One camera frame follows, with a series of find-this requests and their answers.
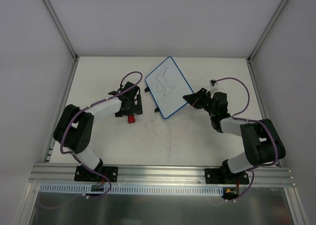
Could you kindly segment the red bone-shaped eraser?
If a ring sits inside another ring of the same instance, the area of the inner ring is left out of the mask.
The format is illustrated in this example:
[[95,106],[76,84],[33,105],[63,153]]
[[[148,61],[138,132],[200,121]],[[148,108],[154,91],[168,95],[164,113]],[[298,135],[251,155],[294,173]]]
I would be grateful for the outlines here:
[[136,120],[135,120],[134,115],[128,115],[128,123],[133,124],[135,122],[136,122]]

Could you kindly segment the blue-framed whiteboard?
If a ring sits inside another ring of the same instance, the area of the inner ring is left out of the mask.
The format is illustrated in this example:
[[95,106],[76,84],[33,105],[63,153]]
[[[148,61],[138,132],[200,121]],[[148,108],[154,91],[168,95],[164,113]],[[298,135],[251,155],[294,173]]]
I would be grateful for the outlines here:
[[163,119],[170,118],[187,105],[183,96],[194,93],[171,56],[145,77],[145,83]]

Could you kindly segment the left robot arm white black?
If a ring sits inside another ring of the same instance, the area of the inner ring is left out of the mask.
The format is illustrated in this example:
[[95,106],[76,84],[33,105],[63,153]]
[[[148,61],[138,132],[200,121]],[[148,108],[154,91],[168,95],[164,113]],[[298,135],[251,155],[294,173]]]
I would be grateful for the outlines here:
[[55,128],[53,138],[62,148],[69,149],[91,180],[103,175],[103,162],[89,148],[93,125],[108,115],[127,117],[129,124],[136,122],[135,116],[143,114],[140,88],[127,82],[108,97],[85,108],[69,104]]

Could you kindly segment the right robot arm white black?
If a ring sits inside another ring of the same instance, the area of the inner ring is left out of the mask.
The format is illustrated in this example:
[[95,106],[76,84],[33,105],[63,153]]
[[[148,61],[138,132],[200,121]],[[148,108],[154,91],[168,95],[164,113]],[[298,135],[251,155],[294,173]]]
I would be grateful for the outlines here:
[[227,94],[211,94],[202,88],[196,93],[183,96],[195,109],[205,110],[213,129],[219,133],[241,137],[244,151],[228,160],[212,176],[226,183],[233,183],[240,173],[264,164],[275,164],[286,156],[285,147],[270,119],[247,120],[228,113]]

